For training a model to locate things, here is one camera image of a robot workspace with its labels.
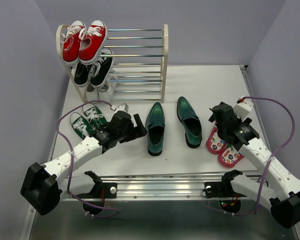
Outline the teal leather loafer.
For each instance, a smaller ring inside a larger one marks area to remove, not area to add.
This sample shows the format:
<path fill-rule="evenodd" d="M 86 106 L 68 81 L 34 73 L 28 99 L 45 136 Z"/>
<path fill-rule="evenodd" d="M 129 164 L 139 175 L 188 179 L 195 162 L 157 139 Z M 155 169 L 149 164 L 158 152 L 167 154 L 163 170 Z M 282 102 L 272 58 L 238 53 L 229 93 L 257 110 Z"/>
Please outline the teal leather loafer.
<path fill-rule="evenodd" d="M 159 156 L 163 151 L 165 134 L 165 114 L 160 102 L 155 102 L 150 109 L 146 121 L 147 150 L 153 156 Z"/>
<path fill-rule="evenodd" d="M 188 147 L 196 149 L 201 145 L 203 134 L 199 117 L 188 100 L 180 96 L 177 100 L 177 117 L 185 131 L 185 141 Z"/>

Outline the pink patterned flip-flop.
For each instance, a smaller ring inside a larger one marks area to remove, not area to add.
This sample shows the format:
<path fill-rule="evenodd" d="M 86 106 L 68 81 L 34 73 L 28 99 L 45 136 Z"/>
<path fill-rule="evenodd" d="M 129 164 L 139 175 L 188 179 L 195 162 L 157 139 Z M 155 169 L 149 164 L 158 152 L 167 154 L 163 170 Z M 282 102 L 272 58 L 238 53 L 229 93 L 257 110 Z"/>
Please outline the pink patterned flip-flop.
<path fill-rule="evenodd" d="M 227 147 L 227 143 L 218 136 L 218 128 L 215 124 L 205 145 L 207 150 L 214 155 L 220 154 Z"/>
<path fill-rule="evenodd" d="M 217 157 L 218 162 L 225 168 L 233 168 L 244 158 L 232 145 L 228 145 Z"/>

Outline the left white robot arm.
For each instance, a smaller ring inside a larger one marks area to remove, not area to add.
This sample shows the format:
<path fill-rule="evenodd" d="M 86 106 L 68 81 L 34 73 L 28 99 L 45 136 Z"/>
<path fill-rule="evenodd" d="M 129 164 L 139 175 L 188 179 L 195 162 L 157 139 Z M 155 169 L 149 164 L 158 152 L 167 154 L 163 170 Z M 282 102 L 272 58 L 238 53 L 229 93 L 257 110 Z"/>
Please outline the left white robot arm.
<path fill-rule="evenodd" d="M 71 180 L 73 171 L 118 143 L 130 142 L 146 135 L 147 130 L 138 114 L 130 115 L 119 110 L 114 113 L 111 121 L 94 130 L 68 152 L 42 165 L 37 162 L 30 165 L 20 194 L 44 216 L 58 205 L 63 193 L 67 193 L 69 198 L 73 197 L 70 189 L 61 188 L 65 180 Z"/>

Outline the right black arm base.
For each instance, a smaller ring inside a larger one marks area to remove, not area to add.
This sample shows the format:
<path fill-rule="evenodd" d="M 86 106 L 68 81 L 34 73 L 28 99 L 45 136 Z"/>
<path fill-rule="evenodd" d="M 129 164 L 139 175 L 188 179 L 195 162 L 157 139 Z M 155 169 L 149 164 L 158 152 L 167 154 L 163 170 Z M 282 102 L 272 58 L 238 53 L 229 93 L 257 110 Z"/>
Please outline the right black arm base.
<path fill-rule="evenodd" d="M 205 182 L 201 195 L 205 199 L 218 199 L 219 208 L 223 213 L 238 214 L 241 209 L 241 197 L 233 190 L 229 183 L 225 181 Z"/>

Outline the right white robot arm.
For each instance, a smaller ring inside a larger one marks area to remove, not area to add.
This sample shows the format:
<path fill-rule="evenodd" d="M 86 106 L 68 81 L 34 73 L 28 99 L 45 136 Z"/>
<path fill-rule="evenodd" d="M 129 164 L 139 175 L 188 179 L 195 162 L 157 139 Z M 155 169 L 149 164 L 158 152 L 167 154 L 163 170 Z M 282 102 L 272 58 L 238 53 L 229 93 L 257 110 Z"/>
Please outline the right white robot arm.
<path fill-rule="evenodd" d="M 282 227 L 289 229 L 300 222 L 300 180 L 293 176 L 267 148 L 251 126 L 248 114 L 253 103 L 238 101 L 235 106 L 224 102 L 211 108 L 211 123 L 218 136 L 243 155 L 267 180 L 269 186 L 256 182 L 239 170 L 226 172 L 220 181 L 205 183 L 207 198 L 225 198 L 239 194 L 254 200 L 270 211 Z"/>

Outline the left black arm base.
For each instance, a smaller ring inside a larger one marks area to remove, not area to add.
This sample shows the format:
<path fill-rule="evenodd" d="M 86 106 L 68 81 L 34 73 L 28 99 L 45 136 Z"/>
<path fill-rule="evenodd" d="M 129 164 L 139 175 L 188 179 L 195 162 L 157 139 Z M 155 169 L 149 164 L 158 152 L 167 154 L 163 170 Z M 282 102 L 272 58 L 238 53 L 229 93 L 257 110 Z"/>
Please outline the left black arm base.
<path fill-rule="evenodd" d="M 117 197 L 118 184 L 116 182 L 96 183 L 92 190 L 88 193 L 82 193 L 79 197 L 87 201 L 92 207 L 85 203 L 82 204 L 84 213 L 90 217 L 112 217 L 117 215 L 117 211 L 111 210 L 110 206 L 106 206 L 106 200 L 115 199 Z"/>

